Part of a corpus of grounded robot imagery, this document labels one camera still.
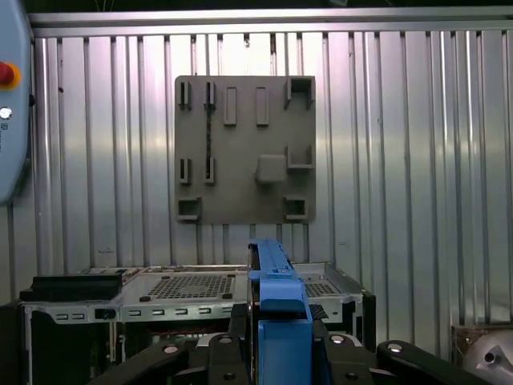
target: rectangular slot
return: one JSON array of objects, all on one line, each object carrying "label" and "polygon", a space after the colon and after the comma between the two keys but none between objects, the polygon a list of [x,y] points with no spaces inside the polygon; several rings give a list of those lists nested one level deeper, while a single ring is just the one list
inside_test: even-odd
[{"label": "rectangular slot", "polygon": [[256,88],[256,126],[269,126],[269,96],[267,88]]},{"label": "rectangular slot", "polygon": [[191,110],[191,84],[189,82],[180,82],[179,106],[181,110]]},{"label": "rectangular slot", "polygon": [[237,89],[226,87],[224,93],[224,125],[235,127],[237,124]]},{"label": "rectangular slot", "polygon": [[289,77],[284,85],[285,104],[284,109],[286,110],[292,98],[304,97],[305,108],[308,110],[315,101],[315,82],[313,78],[303,76]]},{"label": "rectangular slot", "polygon": [[309,171],[314,168],[313,148],[308,146],[303,156],[293,154],[292,150],[285,147],[285,156],[287,157],[288,171]]},{"label": "rectangular slot", "polygon": [[200,198],[178,199],[178,221],[197,221],[201,215]]},{"label": "rectangular slot", "polygon": [[287,221],[308,219],[308,206],[304,197],[284,197],[284,215]]},{"label": "rectangular slot", "polygon": [[207,82],[206,84],[204,106],[207,110],[216,109],[216,84],[214,82]]},{"label": "rectangular slot", "polygon": [[206,159],[205,165],[205,184],[213,185],[216,183],[216,160],[213,157]]},{"label": "rectangular slot", "polygon": [[180,159],[180,184],[189,186],[192,183],[192,160]]}]

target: metal frame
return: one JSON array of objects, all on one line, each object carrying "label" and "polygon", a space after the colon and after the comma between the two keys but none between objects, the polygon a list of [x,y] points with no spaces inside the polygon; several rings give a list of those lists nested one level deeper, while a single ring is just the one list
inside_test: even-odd
[{"label": "metal frame", "polygon": [[513,7],[205,10],[87,14],[32,14],[37,38],[253,32],[370,30],[501,30],[513,27]]}]

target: gray slot holder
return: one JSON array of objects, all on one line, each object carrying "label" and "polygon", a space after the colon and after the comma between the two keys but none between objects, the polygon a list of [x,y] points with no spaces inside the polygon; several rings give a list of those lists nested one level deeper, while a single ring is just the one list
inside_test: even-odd
[{"label": "gray slot holder", "polygon": [[175,90],[178,221],[315,218],[314,77],[180,76]]}]

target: black plastic cover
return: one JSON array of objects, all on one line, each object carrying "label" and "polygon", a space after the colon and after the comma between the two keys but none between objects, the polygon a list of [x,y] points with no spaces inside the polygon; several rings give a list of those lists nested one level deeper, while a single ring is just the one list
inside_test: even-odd
[{"label": "black plastic cover", "polygon": [[18,302],[0,306],[0,383],[23,383],[22,309]]},{"label": "black plastic cover", "polygon": [[107,301],[122,288],[121,274],[34,277],[30,289],[19,297],[24,302]]}]

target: gray fixture plate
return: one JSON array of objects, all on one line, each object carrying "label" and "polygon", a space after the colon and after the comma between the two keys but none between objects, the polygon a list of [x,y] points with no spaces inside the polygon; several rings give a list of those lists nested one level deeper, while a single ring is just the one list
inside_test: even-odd
[{"label": "gray fixture plate", "polygon": [[[352,301],[357,304],[357,315],[361,315],[362,294],[343,273],[325,263],[296,264],[294,268],[305,281],[309,302],[322,305],[328,314],[325,322],[341,322],[342,304]],[[248,275],[243,265],[157,266],[142,269],[111,301],[27,302],[24,306],[26,314],[42,311],[62,325],[220,319],[230,317],[234,304],[246,303],[247,289]],[[116,318],[96,319],[97,309],[115,310]]]},{"label": "gray fixture plate", "polygon": [[179,221],[314,219],[314,77],[180,76],[175,111]]}]

